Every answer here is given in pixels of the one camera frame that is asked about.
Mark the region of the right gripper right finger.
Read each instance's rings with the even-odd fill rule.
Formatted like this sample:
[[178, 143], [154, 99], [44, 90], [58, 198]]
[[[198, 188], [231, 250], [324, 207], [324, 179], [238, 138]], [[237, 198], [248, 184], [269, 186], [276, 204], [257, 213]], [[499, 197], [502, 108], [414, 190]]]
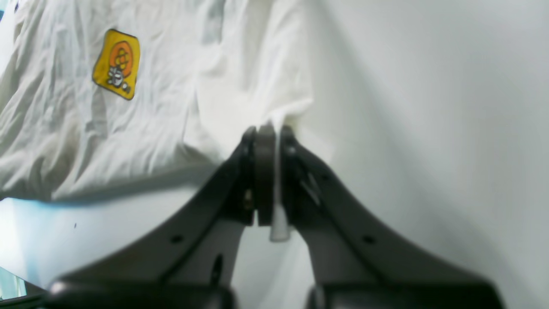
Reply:
[[307, 309], [503, 307], [490, 280], [413, 244], [367, 210], [290, 127], [281, 131], [280, 153], [284, 208], [313, 269]]

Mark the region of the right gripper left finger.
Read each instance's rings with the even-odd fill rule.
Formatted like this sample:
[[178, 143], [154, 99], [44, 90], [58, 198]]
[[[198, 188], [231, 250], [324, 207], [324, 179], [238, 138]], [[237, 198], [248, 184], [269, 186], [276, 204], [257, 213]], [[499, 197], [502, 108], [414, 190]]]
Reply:
[[55, 280], [47, 309], [233, 309], [229, 288], [244, 229], [273, 219], [276, 134], [245, 131], [194, 197], [161, 226]]

